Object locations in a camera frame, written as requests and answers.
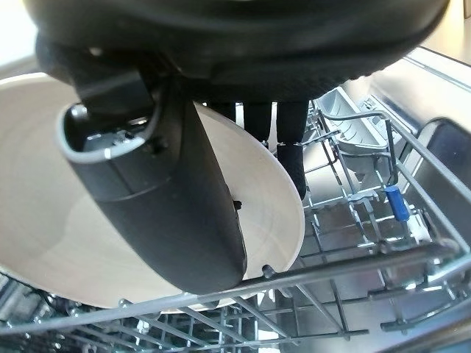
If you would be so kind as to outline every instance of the dishwasher rack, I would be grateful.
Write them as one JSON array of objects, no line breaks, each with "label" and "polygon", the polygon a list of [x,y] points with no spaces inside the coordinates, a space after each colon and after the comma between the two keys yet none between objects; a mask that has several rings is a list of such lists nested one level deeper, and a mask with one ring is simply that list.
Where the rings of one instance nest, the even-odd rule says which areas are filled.
[{"label": "dishwasher rack", "polygon": [[[304,200],[307,232],[305,243],[313,251],[300,253],[292,269],[275,273],[263,268],[263,277],[244,280],[233,289],[206,295],[184,293],[177,296],[132,304],[122,299],[113,309],[99,309],[56,297],[13,279],[3,277],[6,284],[0,292],[0,346],[12,352],[252,352],[261,347],[298,345],[305,340],[345,339],[366,335],[368,329],[350,329],[345,308],[350,305],[387,300],[394,312],[393,321],[381,324],[383,331],[411,329],[423,321],[432,320],[457,304],[468,301],[471,290],[467,270],[471,268],[470,246],[448,221],[435,201],[415,180],[413,171],[396,157],[393,132],[407,142],[410,149],[430,163],[469,204],[471,191],[431,154],[388,111],[374,110],[354,115],[335,116],[317,108],[312,102],[313,115],[302,143],[305,149],[321,146],[326,163],[306,171],[306,175],[325,168],[336,181],[340,196],[313,202],[312,192]],[[326,120],[349,121],[367,117],[384,120],[387,131],[387,151],[352,155],[339,148],[339,129],[329,129]],[[378,184],[362,190],[347,170],[345,158],[371,161]],[[385,160],[387,175],[376,169]],[[422,197],[424,207],[409,206],[412,218],[422,222],[429,238],[415,238],[407,222],[394,219],[385,202],[384,188],[405,178]],[[354,229],[355,242],[349,246],[328,249],[324,244],[330,229],[322,226],[322,215],[331,207],[344,207],[351,224],[337,229]],[[378,217],[376,208],[382,209]],[[393,224],[394,234],[381,230],[384,223]],[[436,223],[446,229],[437,230]],[[410,271],[403,273],[401,268]],[[343,299],[336,278],[374,272],[379,288],[365,288],[366,295]],[[329,284],[333,300],[322,301],[309,288],[312,283]],[[406,318],[397,298],[416,293],[442,290],[448,300],[438,307]],[[255,294],[252,298],[242,296]],[[304,304],[294,298],[302,297]],[[278,297],[288,303],[283,307],[264,306]],[[21,310],[25,298],[30,310]],[[232,298],[235,304],[217,308],[219,300]],[[207,311],[190,308],[205,304]],[[180,314],[160,314],[169,308],[179,308]],[[325,319],[326,332],[305,333],[299,317],[309,312]],[[283,325],[281,317],[292,318],[292,325]]]}]

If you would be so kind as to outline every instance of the plate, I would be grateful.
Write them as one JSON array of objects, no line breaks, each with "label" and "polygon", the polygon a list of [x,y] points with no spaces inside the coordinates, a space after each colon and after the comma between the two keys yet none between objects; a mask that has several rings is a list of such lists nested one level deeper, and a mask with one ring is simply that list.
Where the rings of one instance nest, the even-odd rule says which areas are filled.
[{"label": "plate", "polygon": [[[78,100],[71,87],[45,74],[0,81],[0,267],[36,288],[97,307],[182,293],[127,245],[56,147],[57,117]],[[243,204],[244,278],[261,276],[266,264],[289,269],[305,226],[291,179],[239,126],[201,105],[197,110],[230,192]]]}]

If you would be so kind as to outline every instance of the lower dishwasher rack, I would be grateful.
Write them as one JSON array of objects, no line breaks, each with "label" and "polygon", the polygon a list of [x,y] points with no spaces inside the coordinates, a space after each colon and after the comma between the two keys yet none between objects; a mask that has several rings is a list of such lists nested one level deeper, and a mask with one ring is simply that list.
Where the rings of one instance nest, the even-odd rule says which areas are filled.
[{"label": "lower dishwasher rack", "polygon": [[[305,151],[315,146],[323,151],[325,163],[306,170],[307,180],[316,171],[327,171],[339,195],[315,200],[316,183],[309,181],[304,200],[305,241],[289,271],[275,273],[266,267],[264,277],[244,280],[230,290],[201,296],[184,293],[136,304],[122,299],[113,309],[71,302],[3,276],[0,347],[5,352],[239,353],[266,347],[297,352],[306,341],[349,341],[368,335],[370,329],[362,329],[365,322],[349,317],[349,308],[356,305],[387,303],[392,319],[380,322],[380,330],[407,333],[469,301],[470,247],[415,180],[403,156],[402,162],[396,157],[393,133],[402,136],[409,153],[415,151],[430,163],[469,204],[470,189],[387,111],[334,116],[317,109],[314,102],[312,109],[306,128],[309,137],[302,144]],[[326,120],[372,116],[385,123],[386,151],[346,153],[338,142],[342,131],[330,130],[326,124]],[[348,171],[346,158],[369,161],[377,185],[362,188]],[[387,173],[377,168],[380,164],[386,165]],[[418,205],[402,200],[409,221],[394,218],[384,193],[399,180],[423,200]],[[332,242],[335,236],[341,241]],[[365,274],[375,280],[356,282],[357,276]],[[362,295],[345,294],[346,286],[339,283],[346,278],[348,286]],[[427,298],[436,292],[443,301],[418,313],[408,315],[401,306],[404,297]],[[217,308],[219,300],[227,298],[235,304]],[[189,308],[202,303],[209,308],[205,312]],[[179,308],[181,313],[160,314],[169,308]],[[307,315],[321,324],[302,324]]]}]

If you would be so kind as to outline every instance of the blue clip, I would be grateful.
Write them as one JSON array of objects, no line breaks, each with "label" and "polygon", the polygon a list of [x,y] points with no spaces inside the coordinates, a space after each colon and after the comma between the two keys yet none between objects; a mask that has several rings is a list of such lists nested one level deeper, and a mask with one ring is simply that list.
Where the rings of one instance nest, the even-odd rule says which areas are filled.
[{"label": "blue clip", "polygon": [[384,188],[386,196],[388,196],[389,204],[391,205],[394,218],[397,221],[407,221],[409,219],[409,211],[404,203],[404,198],[399,188],[396,185]]}]

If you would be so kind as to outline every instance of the white plate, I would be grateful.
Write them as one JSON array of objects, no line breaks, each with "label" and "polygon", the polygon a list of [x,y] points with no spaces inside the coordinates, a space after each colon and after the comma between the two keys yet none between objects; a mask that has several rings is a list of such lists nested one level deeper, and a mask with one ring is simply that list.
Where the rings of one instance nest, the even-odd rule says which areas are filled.
[{"label": "white plate", "polygon": [[[134,253],[60,155],[55,121],[76,101],[72,88],[45,74],[0,81],[0,267],[37,288],[98,307],[182,293]],[[242,201],[245,278],[261,276],[266,264],[287,270],[304,236],[296,188],[256,139],[214,111],[197,109],[226,183]]]}]

